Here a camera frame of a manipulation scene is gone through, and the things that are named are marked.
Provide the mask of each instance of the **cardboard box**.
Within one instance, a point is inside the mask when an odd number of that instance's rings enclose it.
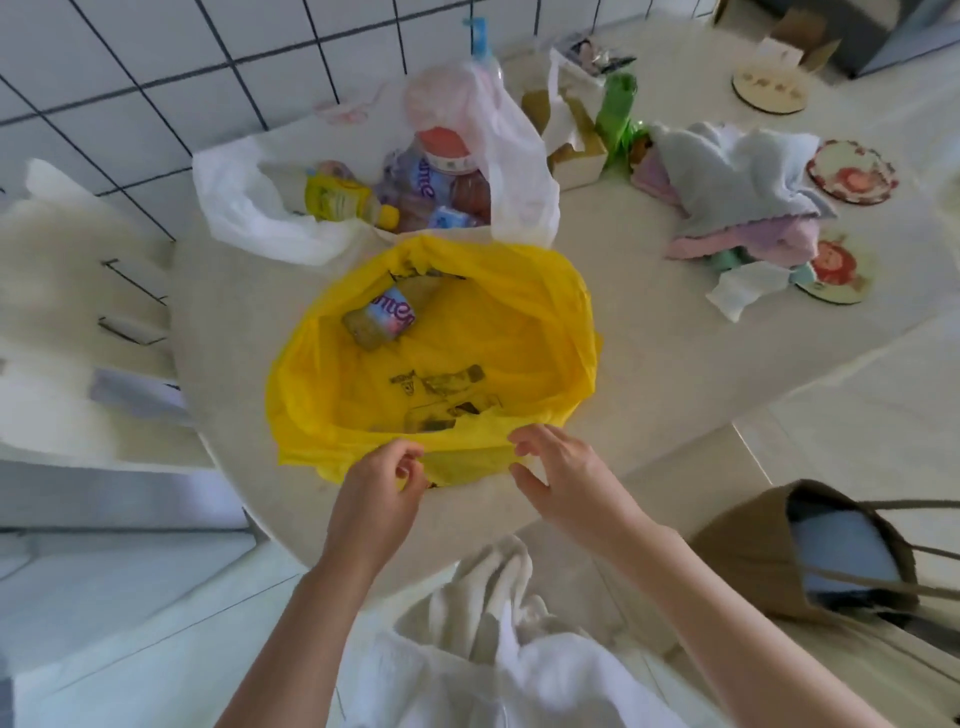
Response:
[[[729,9],[732,0],[719,0],[713,11],[713,24],[720,22],[724,13]],[[840,39],[824,43],[827,34],[827,19],[816,12],[791,8],[786,12],[770,31],[770,35],[760,42],[762,47],[767,38],[778,43],[784,43],[801,52],[800,68],[808,73],[815,73],[827,65],[836,49],[840,47]]]
[[[565,190],[592,184],[600,179],[600,173],[607,163],[607,147],[593,128],[593,120],[583,102],[562,92],[561,95],[570,107],[577,131],[584,141],[582,152],[577,152],[570,144],[565,144],[547,157],[553,179],[560,185],[561,190]],[[550,97],[547,90],[544,88],[523,94],[520,107],[533,122],[537,132],[543,134],[550,120]]]

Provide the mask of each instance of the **bottle cap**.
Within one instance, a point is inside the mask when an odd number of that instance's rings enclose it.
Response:
[[[385,231],[391,231],[400,224],[400,211],[393,205],[381,205],[380,215],[377,217],[376,226]]]

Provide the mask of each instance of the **yellow bottle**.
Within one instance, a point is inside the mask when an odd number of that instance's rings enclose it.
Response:
[[[385,231],[400,222],[396,207],[381,205],[373,190],[354,180],[308,174],[303,200],[307,212],[318,220],[342,222],[358,217]]]

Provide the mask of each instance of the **gray cloth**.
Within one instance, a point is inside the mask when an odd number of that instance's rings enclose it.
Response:
[[[650,135],[689,217],[677,235],[705,237],[775,217],[836,214],[823,196],[804,188],[804,168],[820,139],[767,129],[698,122],[685,130],[650,125]]]

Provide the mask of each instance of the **yellow plastic bag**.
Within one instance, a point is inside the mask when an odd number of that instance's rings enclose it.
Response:
[[[394,276],[447,274],[414,324],[366,352],[341,321]],[[580,274],[528,245],[409,238],[334,283],[274,364],[267,417],[284,464],[343,482],[356,460],[395,437],[426,447],[439,485],[499,473],[517,460],[507,435],[563,425],[593,393],[598,340]],[[418,431],[448,421],[448,429]]]

